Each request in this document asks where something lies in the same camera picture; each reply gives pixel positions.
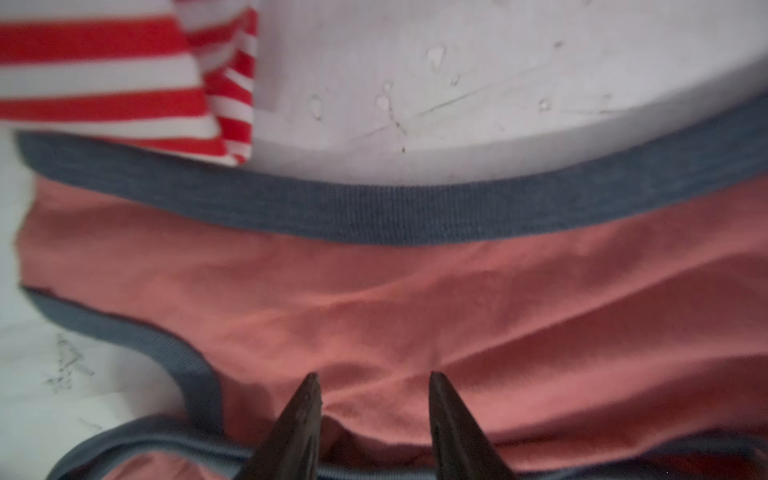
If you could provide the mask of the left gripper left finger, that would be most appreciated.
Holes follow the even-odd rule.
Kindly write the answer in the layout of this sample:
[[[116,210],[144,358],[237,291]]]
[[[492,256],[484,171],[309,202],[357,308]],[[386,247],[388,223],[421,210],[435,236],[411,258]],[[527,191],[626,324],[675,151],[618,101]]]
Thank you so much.
[[[235,480],[315,480],[321,429],[318,375],[308,374]]]

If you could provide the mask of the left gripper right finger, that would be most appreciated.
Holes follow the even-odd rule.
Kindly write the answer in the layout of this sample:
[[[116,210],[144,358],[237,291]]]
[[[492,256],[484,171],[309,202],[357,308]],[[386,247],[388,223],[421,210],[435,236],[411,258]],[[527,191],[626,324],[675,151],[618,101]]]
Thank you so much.
[[[516,478],[445,374],[430,374],[428,400],[437,479]]]

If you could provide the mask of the red tank top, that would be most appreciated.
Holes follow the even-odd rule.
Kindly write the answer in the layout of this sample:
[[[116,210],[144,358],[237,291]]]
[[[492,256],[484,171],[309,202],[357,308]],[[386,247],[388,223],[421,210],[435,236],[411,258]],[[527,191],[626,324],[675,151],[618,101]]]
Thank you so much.
[[[767,98],[551,172],[344,185],[20,133],[21,285],[186,416],[54,479],[232,479],[318,375],[317,479],[437,479],[447,376],[520,479],[767,475]]]

